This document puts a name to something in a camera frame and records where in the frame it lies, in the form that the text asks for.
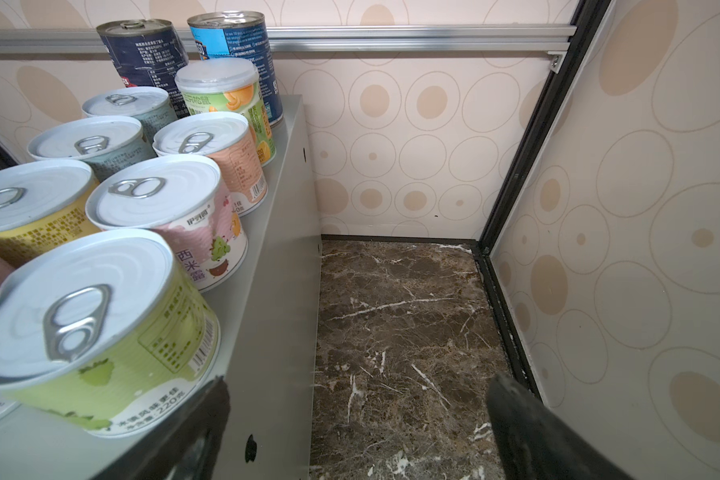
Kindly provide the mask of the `peach label can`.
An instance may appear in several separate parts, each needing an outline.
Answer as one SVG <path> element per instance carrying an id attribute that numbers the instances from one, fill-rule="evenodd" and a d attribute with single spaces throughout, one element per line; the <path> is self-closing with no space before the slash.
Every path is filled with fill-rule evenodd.
<path id="1" fill-rule="evenodd" d="M 266 198 L 268 185 L 254 136 L 241 114 L 210 112 L 179 119 L 154 135 L 153 149 L 160 156 L 195 154 L 212 159 L 239 216 L 251 213 Z"/>

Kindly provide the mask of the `dark blue red soup can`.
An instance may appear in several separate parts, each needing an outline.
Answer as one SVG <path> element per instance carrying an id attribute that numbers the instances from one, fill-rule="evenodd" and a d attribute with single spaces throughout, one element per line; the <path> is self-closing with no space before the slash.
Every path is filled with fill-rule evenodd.
<path id="1" fill-rule="evenodd" d="M 179 118 L 189 115 L 175 82 L 189 63 L 173 24 L 164 19 L 116 20 L 96 27 L 118 75 L 126 87 L 151 86 L 165 90 Z"/>

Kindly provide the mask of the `black corner frame post right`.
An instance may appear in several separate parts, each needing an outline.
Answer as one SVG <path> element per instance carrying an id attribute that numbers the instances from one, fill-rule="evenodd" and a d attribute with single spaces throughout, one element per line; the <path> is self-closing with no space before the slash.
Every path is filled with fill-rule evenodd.
<path id="1" fill-rule="evenodd" d="M 593 39 L 606 16 L 609 1 L 580 1 L 572 16 L 571 25 L 576 28 L 569 41 L 563 59 L 543 84 L 539 99 L 530 116 L 527 127 L 508 173 L 498 192 L 487 225 L 478 242 L 482 255 L 489 255 L 498 242 L 501 231 L 509 219 L 511 210 L 520 196 L 544 142 L 552 132 L 555 120 L 563 110 L 564 101 L 571 90 L 576 74 L 583 65 Z"/>

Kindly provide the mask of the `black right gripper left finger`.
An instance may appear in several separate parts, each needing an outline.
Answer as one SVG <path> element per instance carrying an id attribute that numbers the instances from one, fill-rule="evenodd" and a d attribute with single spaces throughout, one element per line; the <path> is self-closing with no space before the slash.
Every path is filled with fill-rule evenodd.
<path id="1" fill-rule="evenodd" d="M 96 477 L 210 479 L 229 414 L 227 384 L 217 376 Z"/>

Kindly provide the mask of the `blue progresso soup can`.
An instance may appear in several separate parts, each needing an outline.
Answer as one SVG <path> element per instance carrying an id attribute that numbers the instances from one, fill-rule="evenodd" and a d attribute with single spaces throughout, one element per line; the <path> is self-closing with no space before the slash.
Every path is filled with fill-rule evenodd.
<path id="1" fill-rule="evenodd" d="M 203 60 L 243 58 L 256 66 L 269 122 L 277 125 L 282 120 L 283 106 L 265 15 L 258 11 L 211 12 L 189 17 L 187 24 Z"/>

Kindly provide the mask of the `green label can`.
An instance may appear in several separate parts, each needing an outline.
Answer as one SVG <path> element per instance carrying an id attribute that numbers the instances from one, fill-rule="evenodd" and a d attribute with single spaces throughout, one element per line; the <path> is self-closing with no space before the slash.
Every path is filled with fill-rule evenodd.
<path id="1" fill-rule="evenodd" d="M 0 393 L 101 438 L 146 431 L 206 381 L 219 320 L 168 243 L 96 233 L 0 288 Z"/>

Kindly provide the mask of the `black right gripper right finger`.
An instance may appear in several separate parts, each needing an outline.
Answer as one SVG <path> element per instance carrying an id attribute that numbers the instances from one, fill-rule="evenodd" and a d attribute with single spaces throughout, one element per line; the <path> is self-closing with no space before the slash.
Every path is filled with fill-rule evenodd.
<path id="1" fill-rule="evenodd" d="M 486 407 L 508 479 L 628 479 L 505 373 L 494 375 Z"/>

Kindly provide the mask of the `white lid can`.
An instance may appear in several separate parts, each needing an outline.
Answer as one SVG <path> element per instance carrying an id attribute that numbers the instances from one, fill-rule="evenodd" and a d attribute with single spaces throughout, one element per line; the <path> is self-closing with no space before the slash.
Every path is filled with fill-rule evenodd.
<path id="1" fill-rule="evenodd" d="M 157 156 L 142 123 L 127 116 L 95 116 L 53 127 L 27 145 L 35 160 L 73 159 L 87 163 L 99 181 Z"/>
<path id="2" fill-rule="evenodd" d="M 35 161 L 0 170 L 0 257 L 18 268 L 97 233 L 85 204 L 99 185 L 78 160 Z"/>

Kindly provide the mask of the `teal label can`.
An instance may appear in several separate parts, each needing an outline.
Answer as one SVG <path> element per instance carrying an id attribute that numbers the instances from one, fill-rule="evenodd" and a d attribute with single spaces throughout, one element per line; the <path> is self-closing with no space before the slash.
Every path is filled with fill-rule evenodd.
<path id="1" fill-rule="evenodd" d="M 169 94 L 148 86 L 105 92 L 86 100 L 82 110 L 88 117 L 119 115 L 139 120 L 150 145 L 159 130 L 178 119 Z"/>

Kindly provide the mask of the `grey metal cabinet box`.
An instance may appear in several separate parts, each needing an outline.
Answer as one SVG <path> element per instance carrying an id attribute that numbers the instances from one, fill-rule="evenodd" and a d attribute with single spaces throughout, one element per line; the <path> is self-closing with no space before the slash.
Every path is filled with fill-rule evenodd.
<path id="1" fill-rule="evenodd" d="M 277 155 L 264 169 L 268 194 L 242 220 L 244 263 L 206 294 L 221 323 L 208 382 L 223 377 L 230 395 L 210 479 L 309 471 L 322 244 L 305 108 L 297 95 L 283 105 Z M 100 439 L 22 407 L 0 421 L 0 479 L 98 479 L 150 431 Z"/>

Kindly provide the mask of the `yellow label can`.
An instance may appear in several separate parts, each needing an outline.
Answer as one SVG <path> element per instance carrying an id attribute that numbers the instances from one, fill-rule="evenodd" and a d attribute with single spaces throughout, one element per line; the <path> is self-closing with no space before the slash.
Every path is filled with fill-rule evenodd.
<path id="1" fill-rule="evenodd" d="M 249 123 L 260 163 L 276 154 L 259 73 L 247 59 L 217 58 L 190 63 L 178 70 L 175 83 L 191 115 L 233 112 Z"/>

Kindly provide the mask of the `horizontal aluminium rail back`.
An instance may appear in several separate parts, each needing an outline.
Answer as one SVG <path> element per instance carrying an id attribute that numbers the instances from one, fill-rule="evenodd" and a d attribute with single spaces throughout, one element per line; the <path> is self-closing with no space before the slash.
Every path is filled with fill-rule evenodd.
<path id="1" fill-rule="evenodd" d="M 574 25 L 271 27 L 270 47 L 281 53 L 541 52 L 557 72 L 576 33 Z M 103 54 L 93 29 L 0 30 L 0 55 Z"/>

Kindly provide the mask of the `pink label can back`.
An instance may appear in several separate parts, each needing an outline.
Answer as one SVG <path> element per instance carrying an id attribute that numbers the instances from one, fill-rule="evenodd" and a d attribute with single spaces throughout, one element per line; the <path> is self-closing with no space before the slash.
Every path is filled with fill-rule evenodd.
<path id="1" fill-rule="evenodd" d="M 243 264 L 248 238 L 217 163 L 173 154 L 138 162 L 103 180 L 85 205 L 102 230 L 147 229 L 171 247 L 198 290 L 208 291 Z"/>

